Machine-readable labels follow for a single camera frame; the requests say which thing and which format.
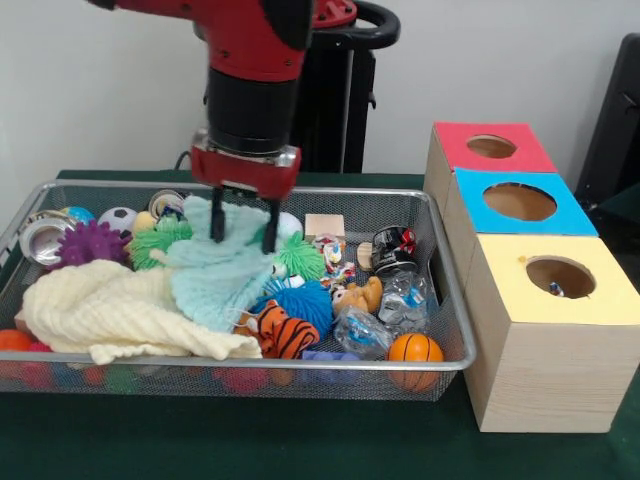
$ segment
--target mesh basket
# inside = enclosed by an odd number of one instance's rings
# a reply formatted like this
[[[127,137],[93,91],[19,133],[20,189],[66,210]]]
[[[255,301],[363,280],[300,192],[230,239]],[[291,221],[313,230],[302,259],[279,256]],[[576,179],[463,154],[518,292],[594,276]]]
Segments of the mesh basket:
[[[115,206],[136,211],[147,207],[161,188],[205,198],[207,187],[196,184],[99,182],[60,180],[37,189],[0,237],[0,329],[13,328],[24,291],[44,271],[22,257],[17,232],[32,213],[80,205],[99,215]],[[237,202],[233,195],[225,198]],[[260,206],[259,200],[243,200]],[[471,327],[454,274],[437,207],[422,192],[297,188],[283,204],[298,218],[305,213],[344,216],[347,260],[355,262],[356,248],[371,241],[388,225],[407,225],[417,237],[420,273],[434,283],[439,307],[431,318],[429,335],[441,346],[445,362],[227,360],[140,357],[95,366],[88,355],[0,352],[0,391],[112,393],[140,395],[206,395],[367,400],[437,400],[456,372],[475,358]],[[357,282],[367,274],[358,271]],[[314,350],[342,351],[329,336]],[[412,393],[400,387],[426,386]]]

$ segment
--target tiger plush toy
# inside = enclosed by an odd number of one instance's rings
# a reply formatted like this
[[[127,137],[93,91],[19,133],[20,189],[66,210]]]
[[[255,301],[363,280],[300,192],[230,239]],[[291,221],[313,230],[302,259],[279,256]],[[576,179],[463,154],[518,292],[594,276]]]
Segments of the tiger plush toy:
[[[305,348],[320,341],[313,325],[290,317],[275,300],[269,300],[258,315],[246,319],[245,326],[260,341],[265,358],[300,358]]]

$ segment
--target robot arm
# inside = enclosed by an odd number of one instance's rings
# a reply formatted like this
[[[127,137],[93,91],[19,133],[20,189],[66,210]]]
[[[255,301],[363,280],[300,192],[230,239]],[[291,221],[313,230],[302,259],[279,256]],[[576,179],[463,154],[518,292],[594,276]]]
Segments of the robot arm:
[[[252,191],[271,207],[263,250],[272,252],[280,201],[300,167],[299,149],[287,143],[313,0],[89,1],[198,24],[209,46],[209,128],[194,137],[192,168],[214,186],[211,236],[224,237],[222,189]]]

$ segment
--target white wall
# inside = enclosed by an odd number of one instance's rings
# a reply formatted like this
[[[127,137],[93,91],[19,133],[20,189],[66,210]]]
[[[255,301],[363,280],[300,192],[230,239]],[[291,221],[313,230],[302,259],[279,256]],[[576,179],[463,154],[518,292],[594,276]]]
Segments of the white wall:
[[[424,171],[434,120],[524,121],[580,171],[637,0],[379,0],[403,23],[378,52],[367,172]],[[0,227],[63,168],[168,168],[203,118],[204,45],[180,20],[82,0],[0,2]]]

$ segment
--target white cloth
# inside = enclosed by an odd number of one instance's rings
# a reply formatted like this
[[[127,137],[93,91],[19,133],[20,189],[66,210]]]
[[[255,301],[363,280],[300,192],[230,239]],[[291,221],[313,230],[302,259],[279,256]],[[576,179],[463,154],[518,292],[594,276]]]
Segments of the white cloth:
[[[54,352],[89,353],[99,365],[135,355],[260,358],[253,337],[186,319],[171,296],[171,269],[132,272],[107,260],[66,267],[24,294],[28,328]]]

